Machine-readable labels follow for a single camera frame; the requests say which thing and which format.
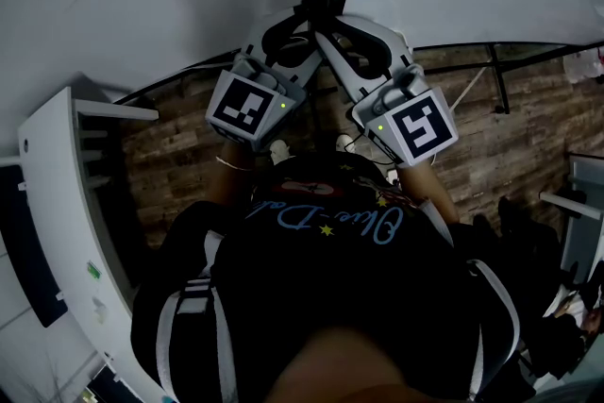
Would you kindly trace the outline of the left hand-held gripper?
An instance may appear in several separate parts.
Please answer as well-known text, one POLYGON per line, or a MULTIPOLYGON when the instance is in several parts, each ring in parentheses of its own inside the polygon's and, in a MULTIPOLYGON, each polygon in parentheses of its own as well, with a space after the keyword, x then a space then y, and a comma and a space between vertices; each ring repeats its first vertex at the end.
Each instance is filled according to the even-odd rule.
POLYGON ((254 24, 244 54, 221 72, 213 90, 206 121, 217 134, 261 151, 304 104, 305 86, 322 63, 310 46, 308 19, 304 8, 293 7, 254 24))

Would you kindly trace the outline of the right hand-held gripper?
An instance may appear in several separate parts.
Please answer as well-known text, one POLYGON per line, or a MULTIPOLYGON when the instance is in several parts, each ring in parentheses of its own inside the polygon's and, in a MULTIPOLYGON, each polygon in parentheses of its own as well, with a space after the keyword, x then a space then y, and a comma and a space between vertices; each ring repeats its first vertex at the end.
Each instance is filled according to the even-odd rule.
POLYGON ((458 140, 442 90, 427 84, 419 65, 410 65, 411 54, 399 35, 353 15, 337 16, 333 29, 314 33, 317 46, 357 103, 353 121, 396 166, 414 166, 458 140), (399 69, 404 70, 390 79, 399 69))

